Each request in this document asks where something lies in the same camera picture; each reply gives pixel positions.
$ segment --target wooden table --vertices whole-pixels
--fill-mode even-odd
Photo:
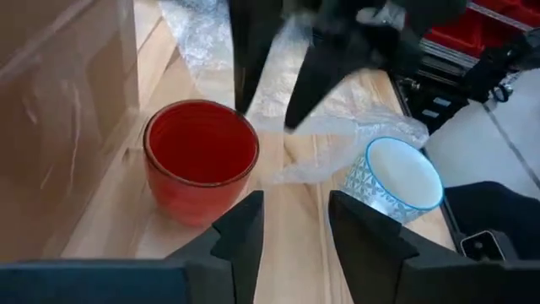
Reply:
[[[388,77],[364,72],[359,81],[375,100],[400,111]],[[142,134],[149,117],[176,100],[197,98],[180,54],[138,113],[128,138],[96,191],[62,256],[65,258],[163,258],[203,229],[177,224],[156,208],[145,180]],[[312,157],[339,138],[259,133],[260,159],[241,197],[265,191],[264,249],[255,303],[352,303],[327,224],[327,198],[339,189],[346,170],[318,184],[268,185],[265,177]],[[408,225],[453,249],[439,209]]]

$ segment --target white tile floor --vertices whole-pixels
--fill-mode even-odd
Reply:
[[[473,102],[431,136],[426,149],[445,186],[495,181],[540,199],[540,70],[513,86],[491,114]]]

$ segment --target red cup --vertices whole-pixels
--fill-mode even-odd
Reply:
[[[209,225],[246,185],[259,155],[251,124],[207,100],[158,111],[144,130],[148,184],[158,204],[184,225]]]

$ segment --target blue and white cup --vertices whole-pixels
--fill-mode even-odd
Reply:
[[[412,145],[396,138],[372,140],[353,164],[343,191],[402,224],[439,207],[439,174]]]

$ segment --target cup rim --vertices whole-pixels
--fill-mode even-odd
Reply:
[[[152,148],[150,147],[150,143],[149,143],[150,131],[152,130],[152,126],[157,121],[157,119],[159,117],[161,117],[167,111],[169,111],[169,110],[171,110],[171,109],[173,109],[175,107],[178,107],[178,106],[183,106],[183,105],[188,104],[188,103],[198,103],[198,104],[202,103],[202,104],[209,104],[211,106],[217,106],[217,107],[219,107],[221,109],[224,109],[224,110],[230,112],[233,115],[236,115],[242,121],[242,123],[244,123],[244,125],[246,125],[249,128],[251,134],[255,138],[255,143],[254,143],[255,144],[255,154],[253,155],[253,159],[251,160],[250,165],[247,166],[245,168],[245,170],[243,170],[240,174],[238,174],[236,176],[233,176],[230,179],[225,180],[223,182],[194,182],[194,181],[190,181],[190,180],[187,180],[186,178],[183,178],[183,177],[180,177],[180,176],[177,176],[177,175],[173,174],[171,171],[165,169],[159,163],[159,161],[156,159],[154,153],[152,152]],[[203,100],[203,99],[190,99],[190,100],[175,101],[175,102],[173,102],[173,103],[171,103],[171,104],[169,104],[167,106],[164,106],[159,111],[155,112],[152,115],[152,117],[150,117],[148,123],[146,124],[146,127],[144,127],[143,150],[144,150],[144,154],[146,155],[147,160],[149,160],[149,164],[151,166],[153,166],[154,168],[156,168],[158,171],[160,171],[162,174],[165,174],[167,177],[170,177],[170,178],[172,178],[174,180],[177,180],[178,182],[185,183],[185,184],[187,184],[189,186],[204,187],[204,188],[222,187],[222,186],[229,185],[229,184],[231,184],[233,182],[237,182],[240,179],[244,178],[245,176],[247,176],[251,172],[251,170],[253,170],[253,167],[255,166],[255,164],[257,163],[257,160],[259,159],[259,151],[260,151],[260,149],[259,149],[259,137],[257,136],[257,133],[255,132],[255,129],[253,128],[253,126],[247,121],[247,119],[243,115],[241,115],[239,112],[237,112],[234,109],[231,109],[231,108],[229,108],[227,106],[219,104],[218,102],[211,101],[211,100]]]
[[[433,168],[433,171],[435,172],[435,175],[439,178],[439,185],[440,185],[440,198],[439,198],[439,201],[436,203],[436,204],[433,204],[432,206],[430,207],[416,207],[416,206],[412,206],[411,204],[407,204],[406,202],[404,202],[402,199],[398,198],[397,195],[395,195],[394,193],[390,192],[388,189],[385,188],[385,186],[382,184],[381,180],[379,179],[379,177],[377,177],[377,175],[373,172],[373,169],[371,168],[371,163],[370,163],[370,149],[371,149],[371,145],[378,141],[378,140],[382,140],[382,139],[391,139],[391,140],[395,140],[397,142],[401,142],[401,143],[404,143],[406,144],[407,146],[409,146],[411,149],[414,149],[416,151],[416,153],[418,153],[423,159],[425,159],[429,165],[431,166],[431,168]],[[392,198],[396,199],[396,201],[398,201],[399,203],[402,203],[402,204],[405,204],[407,205],[408,207],[412,208],[412,209],[415,209],[415,210],[420,210],[420,211],[429,211],[429,210],[433,210],[433,209],[436,209],[437,207],[440,206],[440,204],[442,203],[444,197],[445,197],[445,189],[444,187],[442,186],[442,180],[440,179],[440,175],[439,175],[439,172],[435,169],[435,166],[433,166],[433,164],[431,163],[431,161],[429,161],[429,159],[422,153],[420,152],[418,149],[414,148],[411,144],[409,144],[408,142],[406,141],[403,141],[399,138],[393,138],[393,137],[390,137],[390,136],[383,136],[383,137],[379,137],[379,138],[375,138],[373,140],[370,141],[370,143],[368,144],[368,147],[365,149],[365,160],[366,160],[366,164],[368,166],[368,168],[370,169],[370,172],[371,172],[371,175],[373,176],[373,178],[375,178],[375,181],[381,185],[381,187],[383,188],[383,190],[388,193],[388,195],[390,195]]]

